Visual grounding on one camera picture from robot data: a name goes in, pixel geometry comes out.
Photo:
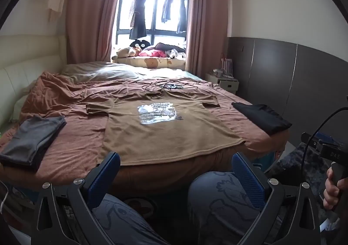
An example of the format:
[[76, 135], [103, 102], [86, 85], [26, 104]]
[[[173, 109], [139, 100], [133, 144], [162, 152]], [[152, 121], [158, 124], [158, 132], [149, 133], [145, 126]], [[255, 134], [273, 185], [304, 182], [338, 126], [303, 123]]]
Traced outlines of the person's right hand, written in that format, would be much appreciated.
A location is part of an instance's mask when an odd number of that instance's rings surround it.
[[337, 205], [339, 198], [338, 195], [341, 190], [347, 190], [348, 188], [348, 179], [341, 179], [335, 184], [333, 182], [334, 172], [330, 167], [327, 170], [327, 179], [325, 181], [325, 190], [323, 192], [323, 206], [327, 210], [331, 210], [335, 205]]

